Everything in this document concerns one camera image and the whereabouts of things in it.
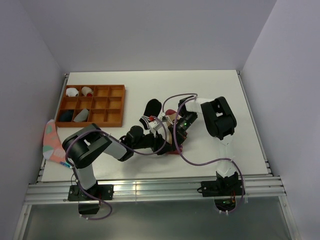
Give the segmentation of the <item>tan maroon purple striped sock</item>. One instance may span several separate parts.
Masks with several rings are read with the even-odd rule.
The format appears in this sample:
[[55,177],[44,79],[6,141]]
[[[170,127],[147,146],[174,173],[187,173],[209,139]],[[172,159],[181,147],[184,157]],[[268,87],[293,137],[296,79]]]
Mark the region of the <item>tan maroon purple striped sock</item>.
[[173,122],[177,116],[177,121],[178,123],[180,123],[182,120],[182,117],[179,114],[177,114],[177,112],[173,109],[166,110],[165,114],[169,117],[170,121],[166,123],[168,137],[166,139],[166,145],[163,148],[163,150],[165,151],[166,154],[169,154],[169,155],[179,155],[175,145],[174,137],[173,137],[173,127],[174,127]]

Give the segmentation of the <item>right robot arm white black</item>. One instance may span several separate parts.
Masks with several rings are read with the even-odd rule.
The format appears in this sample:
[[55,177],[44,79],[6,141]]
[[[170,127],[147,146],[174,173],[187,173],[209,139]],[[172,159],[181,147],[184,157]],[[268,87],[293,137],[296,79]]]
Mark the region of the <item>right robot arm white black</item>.
[[[209,135],[219,142],[219,158],[205,163],[193,163],[187,160],[180,150],[186,138],[185,132],[197,119],[198,114],[203,116]],[[201,182],[199,192],[204,197],[244,195],[245,180],[240,168],[233,160],[231,148],[237,120],[226,98],[221,96],[216,99],[206,99],[196,95],[183,98],[178,103],[177,115],[181,118],[173,122],[172,140],[181,158],[195,167],[217,164],[216,180]]]

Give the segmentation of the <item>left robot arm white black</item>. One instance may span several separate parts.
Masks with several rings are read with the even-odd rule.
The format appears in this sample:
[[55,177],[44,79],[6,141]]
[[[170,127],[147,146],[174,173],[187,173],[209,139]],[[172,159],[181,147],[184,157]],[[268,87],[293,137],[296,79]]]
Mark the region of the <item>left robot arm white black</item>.
[[93,171],[93,162],[101,154],[125,162],[134,155],[135,150],[151,149],[153,154],[163,155],[173,149],[161,134],[144,134],[141,126],[132,126],[126,135],[117,140],[103,133],[95,123],[67,137],[62,148],[80,184],[79,194],[86,200],[102,195]]

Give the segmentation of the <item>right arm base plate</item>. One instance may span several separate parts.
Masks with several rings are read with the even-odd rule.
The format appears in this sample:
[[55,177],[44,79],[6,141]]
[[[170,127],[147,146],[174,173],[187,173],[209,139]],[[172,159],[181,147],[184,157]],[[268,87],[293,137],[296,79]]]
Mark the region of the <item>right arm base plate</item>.
[[244,197],[245,189],[242,181],[216,179],[202,181],[197,192],[204,198],[213,197],[215,207],[222,212],[230,212],[237,206],[236,197]]

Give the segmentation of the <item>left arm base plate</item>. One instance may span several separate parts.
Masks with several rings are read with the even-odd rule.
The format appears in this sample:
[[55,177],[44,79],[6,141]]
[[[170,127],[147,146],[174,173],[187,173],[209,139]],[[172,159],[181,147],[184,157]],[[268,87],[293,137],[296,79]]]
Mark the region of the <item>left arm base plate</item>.
[[[114,186],[112,184],[95,184],[86,192],[89,195],[94,196],[100,200],[112,200],[114,193]],[[71,185],[69,188],[69,193],[67,200],[69,202],[84,202],[93,201],[94,199],[85,194],[78,185]],[[95,215],[100,210],[101,203],[79,203],[78,212],[81,215]]]

